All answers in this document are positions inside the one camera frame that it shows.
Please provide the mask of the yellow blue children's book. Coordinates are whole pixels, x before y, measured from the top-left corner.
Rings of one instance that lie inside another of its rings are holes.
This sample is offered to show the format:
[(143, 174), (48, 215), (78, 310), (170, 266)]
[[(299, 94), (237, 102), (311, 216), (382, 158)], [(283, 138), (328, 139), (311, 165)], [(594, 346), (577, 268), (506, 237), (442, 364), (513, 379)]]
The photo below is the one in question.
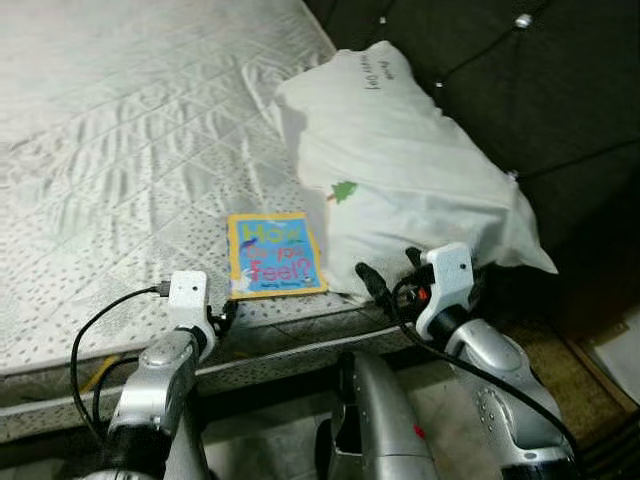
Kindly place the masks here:
[(233, 300), (329, 291), (305, 212), (244, 212), (227, 225)]

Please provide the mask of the white pillow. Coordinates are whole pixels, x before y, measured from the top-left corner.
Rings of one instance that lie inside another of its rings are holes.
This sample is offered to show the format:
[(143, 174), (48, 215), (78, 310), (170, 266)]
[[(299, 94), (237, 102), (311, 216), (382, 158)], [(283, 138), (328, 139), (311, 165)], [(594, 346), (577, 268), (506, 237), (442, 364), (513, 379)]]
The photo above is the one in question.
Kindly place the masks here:
[(274, 102), (307, 205), (324, 221), (330, 292), (365, 302), (357, 264), (392, 279), (410, 269), (407, 248), (454, 242), (480, 268), (556, 273), (516, 179), (435, 105), (396, 46), (335, 52), (280, 83)]

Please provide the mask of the silver robot left leg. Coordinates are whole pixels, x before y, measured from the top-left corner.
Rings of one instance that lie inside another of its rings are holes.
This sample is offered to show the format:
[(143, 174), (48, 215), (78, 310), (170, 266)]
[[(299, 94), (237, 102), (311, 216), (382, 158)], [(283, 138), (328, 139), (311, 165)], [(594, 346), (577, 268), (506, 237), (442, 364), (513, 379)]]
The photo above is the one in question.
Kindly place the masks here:
[(165, 462), (163, 480), (218, 480), (209, 467), (192, 410), (182, 413)]

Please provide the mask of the silver robot leg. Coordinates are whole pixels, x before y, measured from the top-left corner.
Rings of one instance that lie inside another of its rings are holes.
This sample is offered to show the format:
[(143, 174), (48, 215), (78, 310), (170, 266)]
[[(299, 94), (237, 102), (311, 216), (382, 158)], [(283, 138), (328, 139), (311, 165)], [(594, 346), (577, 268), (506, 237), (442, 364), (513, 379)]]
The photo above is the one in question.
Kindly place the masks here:
[(317, 480), (438, 480), (410, 399), (387, 362), (340, 353), (332, 415), (317, 425)]
[(163, 480), (218, 480), (209, 467), (192, 410), (182, 413), (165, 462)]

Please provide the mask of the silver robot right leg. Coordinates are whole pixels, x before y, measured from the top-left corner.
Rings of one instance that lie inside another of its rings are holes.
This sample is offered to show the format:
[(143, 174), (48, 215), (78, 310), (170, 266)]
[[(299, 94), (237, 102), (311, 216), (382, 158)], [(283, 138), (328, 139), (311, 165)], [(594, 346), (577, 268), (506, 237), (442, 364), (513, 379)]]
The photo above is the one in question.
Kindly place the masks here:
[(410, 399), (387, 362), (340, 353), (332, 415), (317, 425), (317, 480), (438, 480)]

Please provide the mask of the brown rug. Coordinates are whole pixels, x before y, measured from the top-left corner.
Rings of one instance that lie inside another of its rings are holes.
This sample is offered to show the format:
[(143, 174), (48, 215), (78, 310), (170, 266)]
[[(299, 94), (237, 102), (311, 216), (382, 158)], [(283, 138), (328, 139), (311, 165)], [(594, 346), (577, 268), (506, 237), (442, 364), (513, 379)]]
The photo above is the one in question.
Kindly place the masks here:
[(522, 323), (506, 323), (499, 330), (525, 349), (536, 378), (556, 399), (561, 421), (576, 440), (582, 470), (589, 477), (612, 477), (617, 461), (608, 445), (626, 408), (558, 335)]

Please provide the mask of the dark tufted headboard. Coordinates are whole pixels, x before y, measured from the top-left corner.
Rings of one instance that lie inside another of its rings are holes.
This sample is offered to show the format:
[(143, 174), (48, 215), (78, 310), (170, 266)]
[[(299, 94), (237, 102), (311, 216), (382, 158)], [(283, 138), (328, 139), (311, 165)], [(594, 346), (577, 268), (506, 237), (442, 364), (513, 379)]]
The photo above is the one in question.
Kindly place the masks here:
[(303, 0), (338, 49), (388, 41), (503, 172), (558, 273), (486, 276), (481, 305), (564, 337), (639, 305), (639, 0)]

